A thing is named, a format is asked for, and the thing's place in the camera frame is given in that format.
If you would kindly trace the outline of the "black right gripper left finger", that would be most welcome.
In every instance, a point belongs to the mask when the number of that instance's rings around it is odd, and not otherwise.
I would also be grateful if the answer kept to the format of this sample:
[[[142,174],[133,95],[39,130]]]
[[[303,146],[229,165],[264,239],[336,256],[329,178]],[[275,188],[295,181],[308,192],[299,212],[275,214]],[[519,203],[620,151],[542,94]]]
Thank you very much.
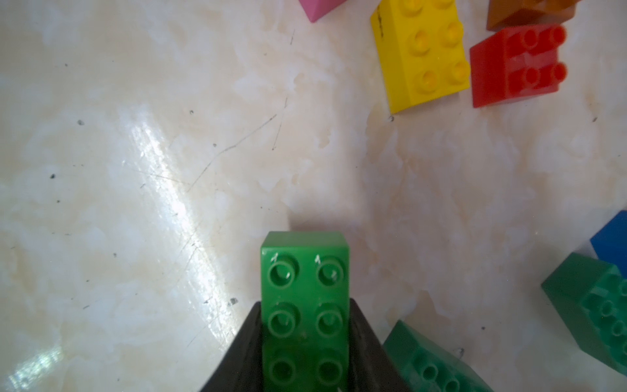
[[[261,303],[256,302],[217,369],[200,391],[263,391],[262,338]]]

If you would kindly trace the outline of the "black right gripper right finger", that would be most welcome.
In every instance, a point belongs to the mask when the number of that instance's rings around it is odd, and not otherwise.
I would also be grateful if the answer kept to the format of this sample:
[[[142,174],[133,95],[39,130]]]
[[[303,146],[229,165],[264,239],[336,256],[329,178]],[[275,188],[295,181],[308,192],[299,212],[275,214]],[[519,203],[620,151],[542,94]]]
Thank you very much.
[[[349,312],[348,391],[410,391],[354,298]]]

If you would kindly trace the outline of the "bright green brick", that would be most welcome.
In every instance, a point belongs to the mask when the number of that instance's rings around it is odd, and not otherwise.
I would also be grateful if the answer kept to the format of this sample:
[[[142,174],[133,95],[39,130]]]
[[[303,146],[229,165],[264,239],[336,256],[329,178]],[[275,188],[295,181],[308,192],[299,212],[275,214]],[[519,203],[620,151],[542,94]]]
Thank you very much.
[[[261,245],[266,391],[346,391],[349,244],[337,231],[272,231]]]

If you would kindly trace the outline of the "yellow small brick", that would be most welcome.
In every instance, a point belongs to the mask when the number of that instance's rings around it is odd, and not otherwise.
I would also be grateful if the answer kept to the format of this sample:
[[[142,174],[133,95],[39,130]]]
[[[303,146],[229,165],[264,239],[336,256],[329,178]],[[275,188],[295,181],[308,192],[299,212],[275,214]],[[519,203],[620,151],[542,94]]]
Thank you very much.
[[[454,0],[385,0],[371,24],[391,114],[470,87]]]

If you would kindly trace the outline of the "pink small brick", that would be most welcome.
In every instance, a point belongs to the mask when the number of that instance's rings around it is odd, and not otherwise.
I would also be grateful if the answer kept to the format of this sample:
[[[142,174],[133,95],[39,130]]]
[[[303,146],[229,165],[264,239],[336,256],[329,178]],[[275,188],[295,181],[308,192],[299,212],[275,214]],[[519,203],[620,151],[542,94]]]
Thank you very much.
[[[345,2],[346,0],[299,0],[311,23],[315,23]]]

